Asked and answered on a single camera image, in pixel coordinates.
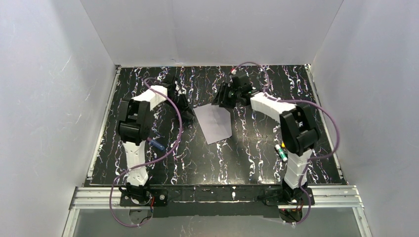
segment green marker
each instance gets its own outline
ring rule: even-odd
[[[281,160],[283,162],[287,162],[288,158],[287,155],[284,153],[284,150],[282,150],[280,145],[275,145],[275,150],[278,152],[279,156],[281,157]]]

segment black marble tabletop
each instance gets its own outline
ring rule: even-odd
[[[269,93],[281,99],[302,99],[315,102],[313,90],[303,65],[265,66],[272,86]],[[116,133],[120,100],[145,91],[142,79],[162,79],[167,73],[181,80],[189,103],[195,108],[206,105],[214,98],[218,86],[227,80],[231,66],[222,67],[149,67],[123,68],[118,78],[112,105],[106,121],[93,176],[88,185],[110,185],[126,169],[122,142]],[[266,78],[255,66],[242,67],[253,85],[261,88]],[[321,138],[313,156],[331,151],[319,112],[316,121]],[[167,150],[179,130],[174,109],[162,103],[154,109],[151,136]],[[223,184],[279,184],[287,164],[281,162],[274,146],[282,142],[280,126],[268,116],[237,105],[232,110],[232,137],[207,145],[198,120],[185,121],[181,143],[174,155],[147,167],[150,184],[154,185],[223,185]],[[146,145],[146,159],[162,156],[154,147]],[[311,184],[340,184],[333,158],[311,162],[308,171]]]

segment gray sheet of paper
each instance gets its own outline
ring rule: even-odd
[[[230,112],[225,108],[207,104],[194,108],[207,144],[231,137]]]

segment gray floor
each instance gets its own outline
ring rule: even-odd
[[[116,210],[130,223],[127,210]],[[118,224],[109,210],[80,210],[76,237],[360,237],[352,208],[313,208],[310,217],[295,229],[280,219],[261,216],[182,216],[154,218],[141,228]]]

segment white wall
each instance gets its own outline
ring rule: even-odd
[[[418,236],[419,2],[345,0],[313,63],[374,236]]]
[[[114,74],[79,0],[0,1],[2,236],[61,236]]]
[[[115,64],[311,63],[342,0],[82,0]]]

